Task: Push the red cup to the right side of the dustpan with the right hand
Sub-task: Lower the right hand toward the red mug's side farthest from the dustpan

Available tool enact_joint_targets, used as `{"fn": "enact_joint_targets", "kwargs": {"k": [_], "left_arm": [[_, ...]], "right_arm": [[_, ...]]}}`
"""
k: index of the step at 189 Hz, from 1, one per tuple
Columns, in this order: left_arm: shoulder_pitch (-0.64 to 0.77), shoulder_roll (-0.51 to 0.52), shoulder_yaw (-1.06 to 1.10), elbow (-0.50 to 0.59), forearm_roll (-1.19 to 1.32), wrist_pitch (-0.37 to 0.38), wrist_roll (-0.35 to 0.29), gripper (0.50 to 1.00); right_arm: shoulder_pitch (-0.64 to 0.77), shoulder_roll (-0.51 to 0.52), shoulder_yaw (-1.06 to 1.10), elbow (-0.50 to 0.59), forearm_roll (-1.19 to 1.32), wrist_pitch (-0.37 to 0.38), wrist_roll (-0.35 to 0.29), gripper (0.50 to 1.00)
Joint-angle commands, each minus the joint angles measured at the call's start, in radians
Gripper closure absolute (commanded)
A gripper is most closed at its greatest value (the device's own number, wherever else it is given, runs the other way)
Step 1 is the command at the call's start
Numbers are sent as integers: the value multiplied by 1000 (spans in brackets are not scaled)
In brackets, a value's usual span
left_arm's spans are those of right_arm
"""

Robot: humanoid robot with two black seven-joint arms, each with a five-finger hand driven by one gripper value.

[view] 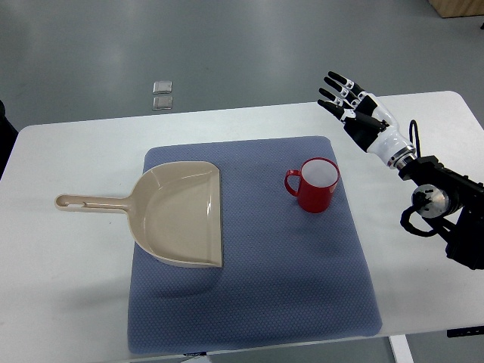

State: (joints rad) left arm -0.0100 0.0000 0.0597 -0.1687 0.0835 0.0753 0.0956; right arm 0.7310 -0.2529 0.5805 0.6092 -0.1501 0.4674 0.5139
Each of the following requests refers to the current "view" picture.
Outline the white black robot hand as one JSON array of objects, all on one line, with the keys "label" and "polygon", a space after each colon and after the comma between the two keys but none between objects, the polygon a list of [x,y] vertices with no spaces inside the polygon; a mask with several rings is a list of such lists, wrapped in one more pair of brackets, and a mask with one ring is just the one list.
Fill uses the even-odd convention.
[{"label": "white black robot hand", "polygon": [[417,158],[415,146],[400,133],[399,123],[377,96],[351,79],[330,71],[331,87],[320,88],[318,105],[343,124],[346,134],[364,152],[378,156],[391,169],[402,169]]}]

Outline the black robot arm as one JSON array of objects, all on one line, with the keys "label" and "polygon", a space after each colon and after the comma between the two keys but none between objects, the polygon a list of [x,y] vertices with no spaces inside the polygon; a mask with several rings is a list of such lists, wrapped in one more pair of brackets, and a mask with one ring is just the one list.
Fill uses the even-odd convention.
[{"label": "black robot arm", "polygon": [[446,256],[472,270],[483,269],[483,183],[446,167],[435,156],[423,157],[417,122],[409,126],[416,154],[401,159],[399,177],[417,188],[411,206],[402,212],[401,226],[420,237],[439,235]]}]

